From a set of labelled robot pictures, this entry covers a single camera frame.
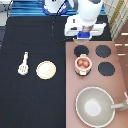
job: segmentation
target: toy stove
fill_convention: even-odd
[[[86,76],[77,75],[74,68],[75,60],[81,54],[86,54],[92,61],[91,71]],[[115,104],[125,99],[126,88],[113,41],[90,41],[86,46],[66,43],[66,128],[91,128],[76,112],[77,96],[88,87],[102,88],[109,93]],[[127,114],[127,110],[117,111],[112,122],[105,128],[127,128]]]

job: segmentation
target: red food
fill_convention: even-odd
[[[85,60],[85,61],[83,62],[83,66],[84,66],[85,68],[89,67],[89,62],[88,62],[87,60]]]
[[[78,61],[77,61],[77,64],[78,64],[78,66],[82,66],[82,65],[83,65],[83,60],[81,60],[81,59],[78,60]]]

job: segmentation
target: pink surface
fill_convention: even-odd
[[[101,58],[95,53],[98,45],[107,45],[111,48],[111,55]],[[89,86],[96,86],[106,90],[113,98],[115,103],[125,100],[126,91],[123,75],[117,55],[115,43],[112,41],[90,41],[86,44],[89,49],[88,57],[92,60],[92,69],[88,76],[79,76],[75,73],[74,64],[76,56],[74,42],[66,43],[66,128],[90,128],[78,117],[75,108],[75,100],[78,93]],[[98,71],[101,62],[110,62],[115,67],[112,76],[102,76]],[[128,110],[120,112],[116,110],[113,121],[105,128],[128,128]]]

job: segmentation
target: black tablecloth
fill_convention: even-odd
[[[65,38],[66,19],[57,18],[57,41]],[[7,20],[0,51],[0,128],[66,128],[65,43],[52,40],[52,20],[53,17]],[[98,20],[107,22],[107,17],[100,16]],[[108,25],[102,36],[92,40],[111,40]],[[29,72],[21,76],[17,70],[24,52],[29,53]],[[52,79],[41,80],[36,68],[46,60],[56,65],[57,72]]]

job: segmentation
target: small cup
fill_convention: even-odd
[[[85,67],[79,67],[78,66],[78,60],[86,60],[89,62],[89,66],[87,68]],[[81,54],[80,57],[78,57],[76,60],[75,60],[75,71],[81,75],[81,76],[86,76],[87,73],[91,70],[91,67],[92,67],[92,61],[86,56],[86,54]]]

